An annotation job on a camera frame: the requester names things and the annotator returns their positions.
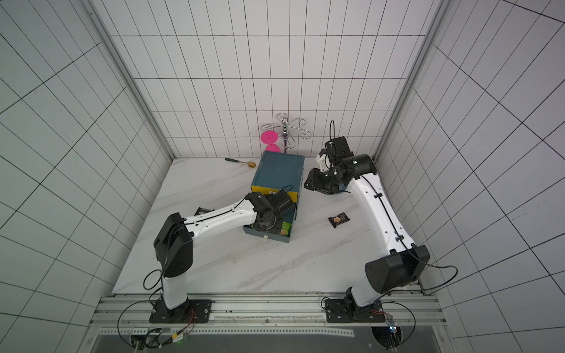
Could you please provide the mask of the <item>green cookie packet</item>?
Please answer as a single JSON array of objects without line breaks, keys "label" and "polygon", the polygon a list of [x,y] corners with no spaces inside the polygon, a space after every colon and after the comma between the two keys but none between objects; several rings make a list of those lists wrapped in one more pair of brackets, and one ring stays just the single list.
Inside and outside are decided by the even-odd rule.
[{"label": "green cookie packet", "polygon": [[283,222],[280,228],[280,234],[283,236],[289,236],[291,233],[292,223]]}]

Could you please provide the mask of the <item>teal drawer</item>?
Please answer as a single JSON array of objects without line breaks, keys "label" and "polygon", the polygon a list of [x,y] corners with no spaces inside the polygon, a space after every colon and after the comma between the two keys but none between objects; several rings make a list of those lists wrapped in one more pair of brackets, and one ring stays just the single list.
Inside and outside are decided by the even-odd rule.
[{"label": "teal drawer", "polygon": [[294,220],[297,215],[297,204],[293,204],[285,213],[279,217],[270,229],[265,229],[258,222],[243,226],[247,235],[254,235],[267,240],[279,241],[288,244]]}]

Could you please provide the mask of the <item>black brown cookie packet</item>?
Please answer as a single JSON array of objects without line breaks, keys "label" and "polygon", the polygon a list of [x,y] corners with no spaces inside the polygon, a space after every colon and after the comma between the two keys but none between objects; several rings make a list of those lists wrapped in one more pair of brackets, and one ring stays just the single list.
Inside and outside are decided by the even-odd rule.
[{"label": "black brown cookie packet", "polygon": [[346,213],[340,213],[337,216],[329,217],[328,221],[330,222],[332,227],[335,229],[338,226],[349,222],[350,218],[347,216]]}]

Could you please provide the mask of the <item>teal drawer cabinet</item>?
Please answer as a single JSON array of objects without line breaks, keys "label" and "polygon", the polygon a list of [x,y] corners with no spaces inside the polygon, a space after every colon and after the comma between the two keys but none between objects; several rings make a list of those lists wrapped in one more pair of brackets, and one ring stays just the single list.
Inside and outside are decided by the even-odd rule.
[{"label": "teal drawer cabinet", "polygon": [[[300,155],[265,151],[262,154],[251,186],[282,188],[287,185],[293,185],[294,190],[299,193],[300,199],[304,162],[305,158]],[[281,216],[293,204],[298,204],[294,203],[284,190],[269,195],[275,195],[275,201],[270,201],[270,204],[275,209],[274,211],[281,214]]]}]

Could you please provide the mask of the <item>yellow drawer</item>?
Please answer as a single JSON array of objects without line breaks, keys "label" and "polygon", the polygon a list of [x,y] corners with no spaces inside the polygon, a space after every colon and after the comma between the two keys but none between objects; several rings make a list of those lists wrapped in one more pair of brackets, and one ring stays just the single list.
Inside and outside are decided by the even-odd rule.
[{"label": "yellow drawer", "polygon": [[260,192],[260,193],[265,194],[265,195],[276,194],[281,190],[284,190],[290,196],[291,200],[294,203],[298,203],[299,193],[294,190],[293,185],[287,185],[287,186],[282,187],[282,188],[267,188],[267,187],[262,187],[262,186],[257,186],[257,185],[251,186],[252,192]]}]

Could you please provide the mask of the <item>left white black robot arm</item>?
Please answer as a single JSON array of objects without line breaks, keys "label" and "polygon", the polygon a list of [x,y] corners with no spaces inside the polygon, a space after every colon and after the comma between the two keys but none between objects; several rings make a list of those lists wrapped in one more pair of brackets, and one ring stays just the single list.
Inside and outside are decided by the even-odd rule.
[{"label": "left white black robot arm", "polygon": [[194,250],[202,242],[244,226],[272,230],[283,221],[295,202],[287,191],[275,194],[251,192],[243,199],[218,210],[182,217],[171,214],[154,240],[160,263],[162,294],[152,305],[152,324],[207,323],[212,301],[188,298],[186,273],[193,266]]}]

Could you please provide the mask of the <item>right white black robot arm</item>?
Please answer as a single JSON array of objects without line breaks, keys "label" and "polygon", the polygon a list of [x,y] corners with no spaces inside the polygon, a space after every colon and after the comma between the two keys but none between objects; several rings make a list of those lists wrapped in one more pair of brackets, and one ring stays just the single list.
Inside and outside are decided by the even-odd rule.
[{"label": "right white black robot arm", "polygon": [[401,225],[381,182],[378,169],[367,154],[355,155],[346,138],[332,138],[316,158],[304,183],[305,189],[325,195],[351,194],[360,206],[376,244],[376,258],[364,266],[365,275],[348,288],[340,319],[370,322],[384,319],[380,299],[417,281],[430,259]]}]

